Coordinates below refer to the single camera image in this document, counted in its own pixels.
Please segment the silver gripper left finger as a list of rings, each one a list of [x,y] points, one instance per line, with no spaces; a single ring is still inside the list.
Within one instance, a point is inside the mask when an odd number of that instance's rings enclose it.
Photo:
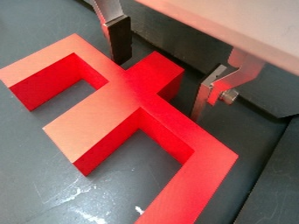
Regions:
[[[132,57],[130,17],[121,9],[118,0],[90,0],[104,32],[110,59],[124,64]]]

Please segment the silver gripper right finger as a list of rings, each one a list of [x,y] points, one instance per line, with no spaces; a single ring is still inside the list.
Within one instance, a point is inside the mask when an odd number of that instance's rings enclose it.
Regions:
[[[224,101],[229,105],[236,100],[236,87],[257,77],[264,64],[261,59],[237,48],[231,50],[228,64],[219,64],[200,84],[191,111],[195,122],[199,121],[207,105],[213,106],[216,101]]]

